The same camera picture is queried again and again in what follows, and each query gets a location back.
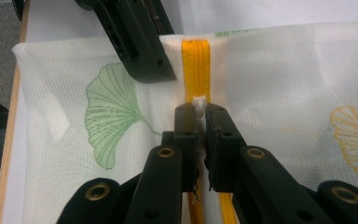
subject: black plastic bracket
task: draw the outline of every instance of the black plastic bracket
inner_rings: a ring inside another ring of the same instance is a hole
[[[251,220],[258,219],[254,216],[259,215],[265,223],[333,223],[266,149],[243,147],[239,152],[237,174],[241,188],[234,191],[234,205],[240,219],[256,223]],[[251,205],[257,207],[257,212],[246,212],[245,208]]]
[[[93,9],[127,72],[143,83],[174,80],[159,40],[173,29],[159,0],[76,0]]]
[[[207,104],[206,159],[210,189],[216,192],[234,190],[240,148],[246,146],[240,132],[224,107]]]
[[[116,181],[93,179],[76,191],[57,223],[109,223],[119,196],[120,185]]]
[[[316,201],[336,223],[358,223],[358,188],[342,181],[322,183]]]
[[[146,161],[125,223],[180,223],[182,215],[182,152],[162,145]]]
[[[196,132],[196,121],[191,103],[183,104],[175,109],[173,145],[179,147],[183,154],[183,192],[192,192],[197,185],[199,134]]]

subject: wooden edge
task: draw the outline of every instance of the wooden edge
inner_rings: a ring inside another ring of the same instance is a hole
[[[27,24],[28,24],[28,14],[29,14],[30,0],[25,1],[24,10],[22,14],[21,30],[20,30],[20,43],[25,42],[27,34]],[[13,143],[13,134],[14,126],[16,122],[17,114],[17,103],[19,100],[19,90],[20,90],[20,69],[16,64],[13,78],[13,88],[11,92],[10,99],[10,108],[7,118],[7,131],[5,136],[4,151],[2,155],[2,164],[0,172],[0,223],[2,223],[2,218],[4,214],[5,207],[5,196],[7,191],[7,177],[8,169],[10,165],[11,157],[11,146]]]

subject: screw hole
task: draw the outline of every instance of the screw hole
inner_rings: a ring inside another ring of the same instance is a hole
[[[112,32],[113,32],[113,29],[112,29],[112,27],[111,26],[108,26],[108,27],[106,27],[106,34],[107,35],[111,35],[112,34]]]
[[[119,50],[117,51],[117,56],[118,56],[118,57],[122,57],[123,55],[124,55],[123,50],[122,50],[122,49],[119,49]]]
[[[353,192],[350,189],[343,188],[343,187],[333,187],[331,188],[331,192],[334,196],[345,203],[358,203],[358,194]]]
[[[306,221],[306,222],[312,222],[312,220],[313,220],[312,215],[309,212],[302,210],[302,209],[297,210],[296,215],[298,218],[300,218],[301,220]]]
[[[86,192],[86,198],[90,201],[99,201],[109,194],[110,188],[106,183],[98,183],[90,187]]]
[[[160,157],[171,157],[173,154],[175,154],[175,151],[168,147],[162,148],[158,151],[158,155]]]
[[[112,35],[112,40],[113,40],[113,45],[115,48],[120,48],[121,47],[121,43],[118,40],[118,37],[116,35]]]
[[[156,208],[149,208],[145,212],[145,217],[148,219],[156,219],[159,217],[159,210]]]
[[[230,137],[230,136],[232,135],[232,133],[223,133],[223,135],[224,135],[225,137]]]
[[[258,149],[258,148],[250,148],[246,151],[250,157],[253,157],[255,159],[261,159],[266,156],[266,153],[264,151]]]

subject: yellow strap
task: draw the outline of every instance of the yellow strap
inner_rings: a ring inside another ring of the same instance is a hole
[[[182,57],[186,102],[192,102],[194,96],[205,95],[210,103],[211,51],[208,40],[184,40]]]
[[[219,199],[223,223],[237,223],[234,208],[232,207],[231,195],[229,193],[219,193]]]
[[[186,88],[186,102],[192,102],[193,97],[205,95],[206,101],[211,102],[211,50],[208,40],[182,41],[183,70]],[[203,224],[202,204],[193,204],[192,193],[187,194],[192,224]],[[231,197],[228,193],[220,193],[220,205],[225,224],[236,223]]]

